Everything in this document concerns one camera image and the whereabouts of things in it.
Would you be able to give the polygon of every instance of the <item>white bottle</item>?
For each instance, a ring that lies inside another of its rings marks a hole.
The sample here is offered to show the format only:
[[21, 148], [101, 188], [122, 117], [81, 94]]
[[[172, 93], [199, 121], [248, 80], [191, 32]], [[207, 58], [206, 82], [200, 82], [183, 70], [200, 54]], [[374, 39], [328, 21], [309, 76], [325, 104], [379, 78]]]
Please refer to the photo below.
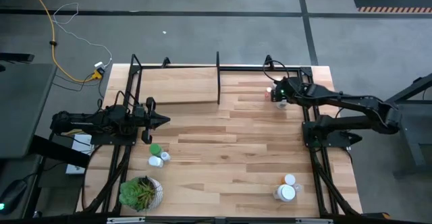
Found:
[[163, 167], [163, 161], [159, 157], [151, 156], [148, 160], [150, 166], [153, 167]]
[[161, 158], [163, 161], [169, 161], [171, 160], [171, 156], [168, 154], [168, 152], [162, 152], [161, 153]]
[[273, 197], [275, 197], [276, 200], [290, 202], [296, 197], [296, 191], [292, 186], [282, 184], [274, 191]]

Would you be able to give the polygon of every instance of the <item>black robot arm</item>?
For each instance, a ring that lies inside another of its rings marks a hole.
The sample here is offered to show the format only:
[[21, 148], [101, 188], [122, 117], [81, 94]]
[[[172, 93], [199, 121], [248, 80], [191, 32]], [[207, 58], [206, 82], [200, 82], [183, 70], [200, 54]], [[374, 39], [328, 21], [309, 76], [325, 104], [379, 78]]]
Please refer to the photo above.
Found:
[[305, 107], [333, 105], [364, 113], [364, 116], [332, 118], [320, 115], [315, 122], [309, 122], [309, 134], [317, 138], [326, 137], [336, 130], [372, 129], [381, 134], [395, 134], [399, 131], [401, 114], [398, 109], [375, 96], [352, 96], [333, 92], [318, 84], [304, 83], [300, 78], [283, 78], [274, 81], [272, 101], [287, 100], [288, 103]]
[[[155, 130], [160, 125], [167, 123], [170, 118], [155, 112], [156, 102], [152, 97], [147, 98], [146, 108], [147, 110], [144, 105], [135, 103], [131, 111], [124, 105], [114, 103], [114, 105], [99, 109], [93, 114], [62, 111], [53, 116], [50, 128], [55, 134], [79, 129], [90, 134], [92, 139], [109, 138], [112, 144], [120, 144], [128, 138], [135, 141], [138, 128], [144, 128], [141, 139], [145, 144], [151, 144], [150, 130]], [[103, 144], [103, 142], [106, 140], [92, 140], [91, 143]]]

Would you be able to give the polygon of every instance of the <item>table leg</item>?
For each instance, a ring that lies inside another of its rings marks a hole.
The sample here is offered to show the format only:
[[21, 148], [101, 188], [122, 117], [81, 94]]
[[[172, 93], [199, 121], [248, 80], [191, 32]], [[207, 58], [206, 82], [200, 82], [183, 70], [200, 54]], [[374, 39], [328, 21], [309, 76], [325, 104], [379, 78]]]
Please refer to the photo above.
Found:
[[87, 154], [56, 144], [40, 136], [33, 136], [29, 152], [84, 168], [87, 167], [90, 160]]

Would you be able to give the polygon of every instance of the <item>wire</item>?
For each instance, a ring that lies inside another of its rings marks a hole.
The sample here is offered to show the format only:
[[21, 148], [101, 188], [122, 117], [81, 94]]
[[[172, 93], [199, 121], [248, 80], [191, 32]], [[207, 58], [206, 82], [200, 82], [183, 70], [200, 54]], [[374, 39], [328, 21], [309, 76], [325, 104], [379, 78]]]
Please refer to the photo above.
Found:
[[335, 119], [337, 119], [338, 118], [338, 116], [339, 116], [339, 114], [340, 114], [340, 112], [342, 111], [342, 110], [344, 110], [345, 108], [340, 108], [339, 109], [339, 111], [336, 113], [336, 116], [335, 116]]
[[425, 90], [423, 91], [423, 95], [421, 96], [421, 100], [424, 100], [424, 99], [425, 99], [425, 93], [426, 93], [426, 91], [427, 91], [427, 89], [425, 89]]
[[85, 82], [89, 82], [89, 81], [92, 81], [92, 80], [94, 80], [94, 78], [92, 77], [92, 78], [90, 78], [90, 79], [84, 79], [84, 80], [78, 80], [78, 79], [75, 79], [73, 76], [71, 76], [71, 75], [69, 75], [60, 65], [59, 65], [59, 63], [57, 62], [57, 60], [56, 60], [56, 58], [55, 58], [55, 53], [54, 53], [54, 51], [55, 51], [55, 45], [57, 44], [56, 42], [55, 42], [55, 29], [54, 29], [54, 23], [53, 23], [53, 20], [51, 19], [51, 16], [49, 15], [49, 12], [48, 12], [48, 9], [47, 9], [47, 7], [45, 6], [45, 4], [43, 3], [43, 1], [42, 0], [39, 0], [39, 3], [43, 6], [43, 9], [45, 10], [45, 12], [47, 13], [47, 16], [48, 16], [48, 18], [49, 18], [49, 23], [51, 24], [51, 33], [52, 33], [52, 38], [51, 38], [51, 56], [52, 56], [52, 58], [53, 58], [53, 61], [54, 61], [54, 64], [65, 74], [65, 75], [67, 75], [71, 80], [73, 80], [73, 81], [75, 81], [75, 82], [83, 82], [83, 83], [85, 83]]
[[272, 81], [277, 81], [277, 80], [273, 79], [271, 76], [269, 76], [269, 75], [265, 72], [265, 65], [266, 65], [266, 63], [270, 63], [270, 62], [276, 62], [276, 63], [282, 65], [282, 67], [286, 70], [286, 74], [288, 75], [288, 78], [290, 77], [290, 73], [289, 73], [288, 69], [285, 67], [285, 65], [284, 65], [282, 62], [280, 62], [280, 61], [276, 61], [276, 60], [268, 60], [268, 61], [265, 61], [264, 64], [263, 64], [263, 72], [264, 72], [264, 74], [265, 74], [265, 75], [266, 75], [270, 80], [272, 80]]
[[[59, 10], [61, 10], [61, 8], [65, 7], [65, 6], [68, 6], [68, 5], [76, 5], [76, 13], [67, 22], [58, 22], [57, 18], [55, 17], [55, 14], [57, 14], [57, 12]], [[69, 24], [72, 21], [72, 19], [74, 19], [74, 17], [76, 15], [78, 15], [78, 13], [79, 13], [79, 11], [78, 11], [79, 5], [80, 4], [76, 3], [76, 2], [62, 5], [59, 9], [57, 9], [57, 11], [54, 12], [54, 14], [53, 14], [53, 22], [55, 24], [57, 24], [57, 26], [59, 26], [59, 28], [61, 28], [65, 33], [70, 34], [70, 35], [74, 36], [75, 38], [77, 38], [79, 40], [83, 40], [83, 41], [87, 42], [89, 45], [96, 46], [96, 47], [103, 47], [108, 52], [108, 54], [109, 54], [109, 61], [108, 61], [108, 63], [106, 65], [104, 64], [104, 66], [107, 67], [111, 63], [111, 61], [113, 60], [113, 54], [111, 54], [111, 51], [105, 45], [98, 45], [98, 44], [90, 43], [85, 38], [80, 38], [79, 36], [76, 36], [73, 32], [68, 32], [63, 26], [60, 25], [60, 24]]]
[[[62, 80], [65, 80], [66, 82], [70, 82], [72, 84], [77, 84], [77, 85], [80, 85], [80, 86], [82, 85], [82, 83], [74, 82], [73, 80], [68, 80], [68, 79], [64, 78], [63, 76], [60, 76], [60, 75], [57, 75], [57, 74], [55, 76], [57, 76], [58, 78], [60, 78]], [[84, 84], [84, 86], [97, 86], [97, 85], [99, 85], [99, 83], [91, 84], [91, 85]]]
[[[92, 75], [93, 75], [93, 73], [89, 74], [89, 75], [86, 77], [86, 79], [89, 78], [89, 77], [91, 77]], [[53, 85], [58, 86], [58, 87], [61, 87], [61, 88], [66, 89], [66, 90], [71, 90], [71, 91], [74, 91], [74, 92], [80, 92], [80, 91], [84, 88], [84, 83], [85, 83], [84, 81], [83, 81], [83, 83], [81, 83], [81, 88], [80, 88], [79, 90], [78, 90], [78, 89], [73, 89], [73, 88], [67, 88], [67, 87], [65, 87], [65, 86], [58, 85], [58, 84], [56, 84], [56, 83], [54, 83], [54, 82], [53, 82]]]
[[348, 154], [348, 156], [350, 157], [350, 160], [351, 160], [351, 164], [352, 164], [352, 156], [351, 156], [350, 151], [346, 147], [341, 147], [341, 149], [344, 150]]
[[74, 141], [76, 141], [76, 142], [78, 142], [78, 143], [81, 143], [81, 144], [86, 145], [86, 146], [90, 146], [90, 144], [87, 144], [87, 143], [81, 142], [81, 141], [79, 141], [79, 140], [73, 138], [72, 136], [66, 136], [66, 135], [61, 135], [61, 134], [58, 134], [58, 136], [60, 136], [60, 137], [66, 137], [66, 138], [70, 138], [70, 139], [72, 139], [72, 140], [74, 140]]
[[97, 88], [97, 90], [98, 90], [98, 92], [99, 92], [99, 96], [101, 96], [101, 99], [104, 99], [105, 98], [105, 95], [102, 95], [102, 92], [101, 92], [101, 85], [102, 85], [102, 81], [103, 81], [103, 76], [102, 76], [102, 79], [99, 81], [99, 86], [98, 86], [98, 88]]
[[[132, 96], [132, 94], [130, 94], [130, 92], [126, 92], [126, 93], [129, 94], [129, 96], [131, 96], [132, 99], [134, 99], [134, 103], [139, 104], [138, 100], [136, 100], [135, 97]], [[116, 94], [116, 96], [115, 96], [115, 100], [114, 100], [114, 104], [113, 104], [113, 105], [116, 105], [116, 104], [117, 104], [117, 100], [118, 100], [120, 94], [122, 94], [123, 97], [126, 98], [126, 95], [125, 95], [122, 91], [118, 91], [117, 94]]]
[[[53, 166], [51, 166], [51, 167], [48, 168], [48, 169], [43, 169], [42, 172], [46, 172], [46, 171], [52, 170], [54, 167], [56, 167], [56, 166], [58, 166], [58, 165], [60, 165], [60, 164], [65, 164], [65, 163], [66, 163], [66, 162], [61, 162], [61, 163], [54, 164]], [[32, 176], [32, 175], [36, 175], [36, 174], [38, 174], [38, 172], [36, 172], [36, 173], [31, 173], [31, 174], [27, 175], [26, 177], [23, 177], [23, 178], [20, 179], [20, 180], [22, 180], [22, 181], [26, 181], [26, 178], [27, 178], [27, 177], [30, 177], [30, 176]]]

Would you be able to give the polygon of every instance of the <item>concrete floor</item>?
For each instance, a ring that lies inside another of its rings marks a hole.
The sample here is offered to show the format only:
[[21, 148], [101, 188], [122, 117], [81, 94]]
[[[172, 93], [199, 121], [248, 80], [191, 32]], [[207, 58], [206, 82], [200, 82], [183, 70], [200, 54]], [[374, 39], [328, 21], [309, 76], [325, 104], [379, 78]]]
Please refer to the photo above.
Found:
[[[45, 0], [49, 9], [79, 2], [80, 9], [140, 11], [263, 11], [300, 12], [299, 0]], [[356, 13], [353, 0], [306, 0], [309, 12]], [[40, 9], [36, 0], [0, 0], [0, 8]], [[329, 65], [337, 90], [373, 94], [386, 99], [419, 76], [432, 72], [432, 20], [389, 18], [311, 18], [310, 26], [319, 65]], [[35, 54], [35, 63], [52, 63], [46, 16], [1, 15], [2, 51]], [[93, 43], [106, 45], [114, 63], [128, 63], [132, 53], [141, 62], [261, 64], [265, 55], [286, 65], [310, 65], [302, 18], [209, 16], [77, 16], [66, 28]], [[85, 77], [108, 54], [57, 29], [57, 60], [77, 78]], [[74, 87], [58, 78], [56, 83]], [[47, 137], [52, 114], [93, 112], [97, 87], [70, 92], [53, 86], [37, 133]], [[432, 98], [432, 90], [426, 99]], [[343, 111], [342, 115], [351, 114]], [[364, 140], [352, 149], [354, 172], [366, 213], [387, 212], [395, 219], [432, 222], [430, 176], [403, 180], [392, 171], [410, 164], [399, 135], [360, 131]], [[62, 171], [51, 173], [62, 178]], [[46, 215], [71, 213], [75, 184], [44, 189], [39, 209]]]

